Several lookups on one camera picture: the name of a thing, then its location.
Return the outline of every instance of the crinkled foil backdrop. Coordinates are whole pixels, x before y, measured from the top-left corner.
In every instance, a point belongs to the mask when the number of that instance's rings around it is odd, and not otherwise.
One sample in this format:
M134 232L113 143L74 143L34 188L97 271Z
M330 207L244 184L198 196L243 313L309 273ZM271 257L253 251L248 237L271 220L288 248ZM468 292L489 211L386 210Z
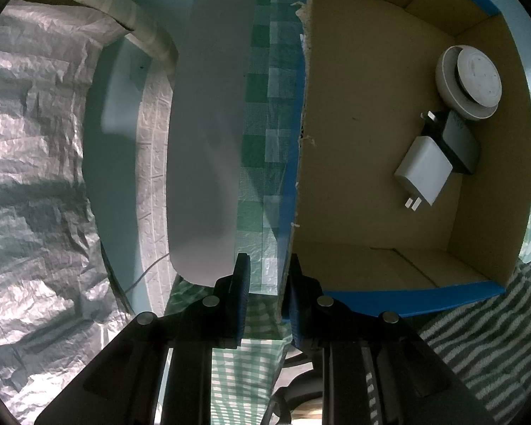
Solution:
M124 33L77 6L0 16L0 397L23 424L125 324L81 172L86 92Z

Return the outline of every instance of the white charger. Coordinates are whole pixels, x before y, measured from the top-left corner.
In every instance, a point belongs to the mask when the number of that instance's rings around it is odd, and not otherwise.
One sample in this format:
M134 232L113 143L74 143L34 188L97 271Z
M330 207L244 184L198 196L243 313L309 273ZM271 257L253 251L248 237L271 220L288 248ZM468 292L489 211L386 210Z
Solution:
M411 195L405 207L415 211L421 200L433 205L451 171L449 159L436 142L428 136L417 137L394 174Z

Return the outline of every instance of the cardboard box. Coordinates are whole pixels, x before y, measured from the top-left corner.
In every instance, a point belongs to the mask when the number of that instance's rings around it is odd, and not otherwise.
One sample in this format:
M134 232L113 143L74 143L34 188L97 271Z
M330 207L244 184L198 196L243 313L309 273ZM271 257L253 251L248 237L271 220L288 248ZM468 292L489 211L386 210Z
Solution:
M531 207L531 102L504 17L488 0L309 3L292 245L303 273L325 291L433 301L405 315L502 292ZM446 110L434 72L456 44L496 64L502 98L491 118L468 123L482 147L476 173L451 174L433 206L413 212L394 171L422 130L420 113Z

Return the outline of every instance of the screw head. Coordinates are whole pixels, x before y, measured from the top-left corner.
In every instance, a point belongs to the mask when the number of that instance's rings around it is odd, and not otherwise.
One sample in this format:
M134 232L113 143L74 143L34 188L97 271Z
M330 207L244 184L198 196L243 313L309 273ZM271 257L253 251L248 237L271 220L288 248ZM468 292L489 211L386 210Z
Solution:
M141 312L136 316L136 321L139 325L147 326L155 319L155 314L152 312Z
M220 303L220 299L217 296L207 296L202 300L204 306L213 307Z
M395 324L399 321L399 315L395 312L383 312L382 318L388 324Z
M332 306L334 302L335 300L330 296L320 296L316 299L316 303L318 303L319 306L324 306L324 307Z

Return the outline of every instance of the green striped cloth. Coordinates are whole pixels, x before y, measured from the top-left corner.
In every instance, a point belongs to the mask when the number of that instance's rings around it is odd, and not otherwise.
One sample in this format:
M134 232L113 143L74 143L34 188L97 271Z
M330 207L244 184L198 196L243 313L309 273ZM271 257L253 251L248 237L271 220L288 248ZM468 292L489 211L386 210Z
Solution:
M531 392L531 264L505 294L442 313L420 335L500 424Z
M251 257L250 298L242 345L213 350L211 417L214 425L261 421L287 344L289 324L276 322L278 234L282 179L289 152L296 68L303 27L296 2L257 0L246 84L236 254ZM166 314L183 311L211 288L178 280Z

